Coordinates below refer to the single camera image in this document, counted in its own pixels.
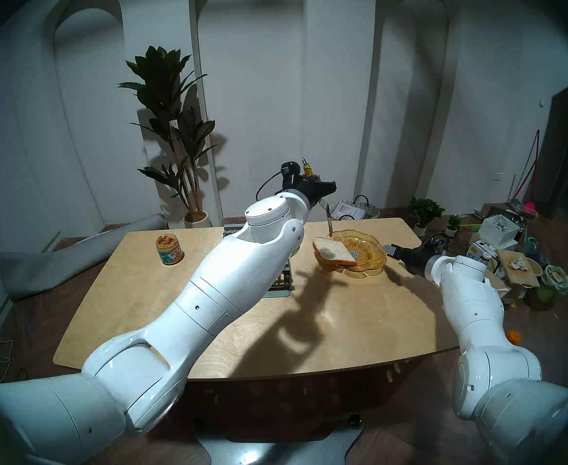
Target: yellow connector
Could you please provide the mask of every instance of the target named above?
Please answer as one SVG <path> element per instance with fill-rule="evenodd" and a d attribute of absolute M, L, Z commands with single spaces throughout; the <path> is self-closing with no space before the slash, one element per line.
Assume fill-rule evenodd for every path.
<path fill-rule="evenodd" d="M 312 172 L 312 167 L 310 166 L 310 163 L 308 163 L 305 158 L 302 158 L 301 162 L 303 163 L 303 171 L 306 173 L 306 175 L 307 176 L 314 175 L 314 173 Z"/>

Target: white flower pot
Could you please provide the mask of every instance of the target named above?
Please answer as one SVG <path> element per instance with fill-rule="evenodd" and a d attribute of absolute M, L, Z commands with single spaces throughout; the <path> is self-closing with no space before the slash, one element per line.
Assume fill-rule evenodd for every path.
<path fill-rule="evenodd" d="M 185 228 L 209 228 L 211 225 L 211 220 L 208 218 L 208 213 L 204 212 L 206 216 L 200 221 L 187 221 L 187 215 L 183 218 L 183 223 Z"/>
<path fill-rule="evenodd" d="M 445 230 L 443 230 L 443 232 L 449 236 L 450 238 L 454 237 L 456 235 L 456 231 L 458 230 L 458 228 L 452 228 L 450 225 L 447 225 L 445 227 Z"/>
<path fill-rule="evenodd" d="M 415 234 L 420 237 L 426 235 L 426 227 L 420 226 L 419 223 L 415 224 L 415 228 L 413 228 L 413 231 L 415 231 Z"/>

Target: small potted plant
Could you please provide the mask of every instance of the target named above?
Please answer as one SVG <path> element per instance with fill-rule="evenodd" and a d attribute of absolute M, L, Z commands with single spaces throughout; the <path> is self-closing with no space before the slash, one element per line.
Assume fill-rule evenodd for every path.
<path fill-rule="evenodd" d="M 461 219 L 456 215 L 452 215 L 448 219 L 448 225 L 445 227 L 445 230 L 443 230 L 443 232 L 447 236 L 452 238 L 456 235 L 456 232 L 458 231 L 458 225 L 460 224 L 461 224 Z"/>
<path fill-rule="evenodd" d="M 433 218 L 441 218 L 445 208 L 441 208 L 437 202 L 424 198 L 411 198 L 409 208 L 420 219 L 413 231 L 417 236 L 424 236 L 426 234 L 426 225 L 432 221 Z"/>

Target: metal stand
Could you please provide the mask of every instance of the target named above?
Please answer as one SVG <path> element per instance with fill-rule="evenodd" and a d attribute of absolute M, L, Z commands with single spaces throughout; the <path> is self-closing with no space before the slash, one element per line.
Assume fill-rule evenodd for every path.
<path fill-rule="evenodd" d="M 221 435 L 196 433 L 213 465 L 345 465 L 345 456 L 364 423 L 351 415 L 338 423 L 324 440 L 291 443 L 238 443 Z"/>

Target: gray cushion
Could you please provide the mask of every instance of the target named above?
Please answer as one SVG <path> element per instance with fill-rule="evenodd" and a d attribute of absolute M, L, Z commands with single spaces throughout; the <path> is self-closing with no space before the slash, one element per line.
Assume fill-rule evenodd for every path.
<path fill-rule="evenodd" d="M 165 227 L 161 214 L 91 236 L 79 243 L 45 253 L 0 251 L 0 278 L 12 301 L 57 287 L 94 265 L 107 260 L 130 231 L 160 230 Z"/>

